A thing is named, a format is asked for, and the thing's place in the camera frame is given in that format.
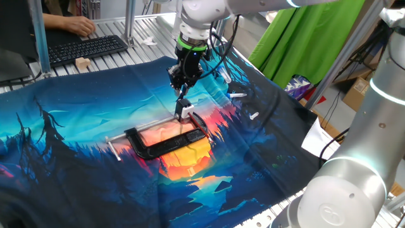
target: hand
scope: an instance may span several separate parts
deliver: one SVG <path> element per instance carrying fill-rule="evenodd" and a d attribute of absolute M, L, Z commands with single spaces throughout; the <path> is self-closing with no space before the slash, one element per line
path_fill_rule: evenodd
<path fill-rule="evenodd" d="M 70 16 L 63 17 L 62 29 L 86 37 L 96 31 L 96 26 L 84 16 Z"/>

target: cable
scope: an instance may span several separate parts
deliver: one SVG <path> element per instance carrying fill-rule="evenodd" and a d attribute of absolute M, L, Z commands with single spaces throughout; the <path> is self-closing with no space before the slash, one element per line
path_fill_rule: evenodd
<path fill-rule="evenodd" d="M 405 217 L 405 212 L 404 212 L 403 215 L 401 216 L 401 219 L 399 219 L 399 221 L 398 221 L 397 225 L 395 226 L 395 228 L 398 228 L 398 227 L 399 227 L 399 225 L 401 224 L 401 222 L 404 220 L 404 217 Z"/>
<path fill-rule="evenodd" d="M 342 137 L 344 134 L 348 133 L 350 130 L 350 128 L 344 130 L 342 133 L 340 133 L 338 136 L 334 137 L 334 139 L 332 139 L 323 149 L 321 154 L 319 155 L 319 169 L 322 168 L 322 157 L 323 154 L 325 153 L 325 151 L 327 150 L 327 148 L 333 143 L 335 142 L 338 138 Z"/>
<path fill-rule="evenodd" d="M 40 72 L 37 74 L 37 76 L 35 76 L 33 79 L 30 79 L 30 80 L 25 80 L 25 81 L 22 81 L 22 82 L 0 82 L 0 87 L 3 87 L 3 86 L 20 86 L 20 85 L 24 85 L 24 84 L 27 84 L 27 83 L 29 83 L 29 82 L 32 82 L 32 81 L 38 79 L 41 75 L 42 75 L 42 72 L 40 71 Z"/>
<path fill-rule="evenodd" d="M 325 129 L 328 127 L 328 124 L 329 124 L 329 122 L 330 122 L 330 119 L 332 119 L 332 116 L 333 116 L 333 114 L 335 113 L 335 110 L 336 110 L 336 108 L 337 108 L 337 105 L 339 104 L 340 93 L 341 93 L 341 91 L 339 91 L 339 92 L 337 93 L 337 95 L 336 95 L 336 98 L 335 98 L 335 100 L 336 100 L 335 108 L 333 108 L 333 111 L 332 111 L 332 113 L 331 113 L 330 116 L 329 116 L 329 119 L 328 119 L 328 121 L 327 121 L 327 124 L 325 124 Z"/>
<path fill-rule="evenodd" d="M 358 67 L 359 65 L 360 65 L 360 63 L 356 63 L 356 64 L 352 67 L 352 69 L 350 70 L 349 74 L 347 75 L 346 80 L 348 80 L 348 79 L 350 78 L 350 76 L 354 73 L 354 71 L 357 69 L 357 67 Z M 329 115 L 330 110 L 331 110 L 332 107 L 335 105 L 335 108 L 333 108 L 333 111 L 332 111 L 332 113 L 330 114 L 330 117 L 329 117 L 329 119 L 328 119 L 328 121 L 327 121 L 327 124 L 325 125 L 324 129 L 326 129 L 326 127 L 327 127 L 328 124 L 329 124 L 329 121 L 332 119 L 332 115 L 333 115 L 333 113 L 335 112 L 336 107 L 337 107 L 337 105 L 338 105 L 338 103 L 339 103 L 340 93 L 341 93 L 341 91 L 339 91 L 339 92 L 337 93 L 335 99 L 333 100 L 332 105 L 330 106 L 330 108 L 329 108 L 327 114 L 325 115 L 325 118 L 322 120 L 321 126 L 323 125 L 323 122 L 328 118 L 328 115 Z"/>
<path fill-rule="evenodd" d="M 391 43 L 388 44 L 388 55 L 389 58 L 392 60 L 392 62 L 394 62 L 399 68 L 401 68 L 402 70 L 405 71 L 405 67 L 401 66 L 398 62 L 396 62 L 395 59 L 393 59 L 392 54 L 391 54 Z"/>
<path fill-rule="evenodd" d="M 194 48 L 196 48 L 197 46 L 199 46 L 199 45 L 201 45 L 201 44 L 206 44 L 206 43 L 205 43 L 204 41 L 202 41 L 202 42 L 200 42 L 200 43 L 198 43 L 198 44 L 196 44 L 196 45 L 194 45 L 194 46 L 191 47 L 190 51 L 189 51 L 189 52 L 186 54 L 186 56 L 185 56 L 185 60 L 184 60 L 183 67 L 182 67 L 183 74 L 184 74 L 184 76 L 185 76 L 187 79 L 189 79 L 189 80 L 200 80 L 200 79 L 203 79 L 203 78 L 205 78 L 205 77 L 211 75 L 211 74 L 225 61 L 225 59 L 226 59 L 226 57 L 227 57 L 229 51 L 231 50 L 231 48 L 232 48 L 232 46 L 233 46 L 233 44 L 234 44 L 236 32 L 237 32 L 238 26 L 239 26 L 239 17 L 240 17 L 240 15 L 237 15 L 237 18 L 236 18 L 236 20 L 234 21 L 234 32 L 233 32 L 233 34 L 232 34 L 232 36 L 231 36 L 230 41 L 228 42 L 228 47 L 227 47 L 227 49 L 225 50 L 223 56 L 221 57 L 220 62 L 219 62 L 215 67 L 213 67 L 208 73 L 205 73 L 204 75 L 202 75 L 202 76 L 199 77 L 199 78 L 192 78 L 192 77 L 190 77 L 190 76 L 187 75 L 187 73 L 185 72 L 185 61 L 187 60 L 187 58 L 189 57 L 190 53 L 192 52 L 192 50 L 193 50 Z"/>
<path fill-rule="evenodd" d="M 150 0 L 149 4 L 147 5 L 145 15 L 147 15 L 147 12 L 149 12 L 149 8 L 151 7 L 151 4 L 152 4 L 152 0 Z"/>
<path fill-rule="evenodd" d="M 145 13 L 146 5 L 147 5 L 147 4 L 144 5 L 144 10 L 142 10 L 142 14 L 141 14 L 141 15 L 143 15 L 143 14 Z"/>

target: computer monitor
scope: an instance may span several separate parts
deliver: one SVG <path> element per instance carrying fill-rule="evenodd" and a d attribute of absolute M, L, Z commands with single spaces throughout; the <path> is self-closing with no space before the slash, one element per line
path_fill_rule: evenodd
<path fill-rule="evenodd" d="M 0 0 L 0 82 L 31 74 L 22 56 L 38 57 L 28 0 Z"/>
<path fill-rule="evenodd" d="M 37 59 L 28 0 L 0 0 L 0 48 Z"/>

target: cardboard box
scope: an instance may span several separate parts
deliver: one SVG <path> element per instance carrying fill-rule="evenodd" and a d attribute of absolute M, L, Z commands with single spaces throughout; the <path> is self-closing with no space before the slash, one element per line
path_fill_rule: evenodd
<path fill-rule="evenodd" d="M 361 77 L 350 88 L 346 96 L 343 99 L 343 102 L 347 104 L 354 111 L 359 111 L 361 103 L 363 102 L 366 92 L 370 88 L 370 83 Z"/>

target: person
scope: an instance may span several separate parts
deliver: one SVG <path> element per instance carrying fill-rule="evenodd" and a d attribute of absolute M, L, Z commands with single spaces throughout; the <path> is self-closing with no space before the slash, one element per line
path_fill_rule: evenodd
<path fill-rule="evenodd" d="M 65 30 L 84 37 L 96 31 L 92 20 L 68 11 L 69 3 L 70 0 L 42 0 L 45 29 Z"/>

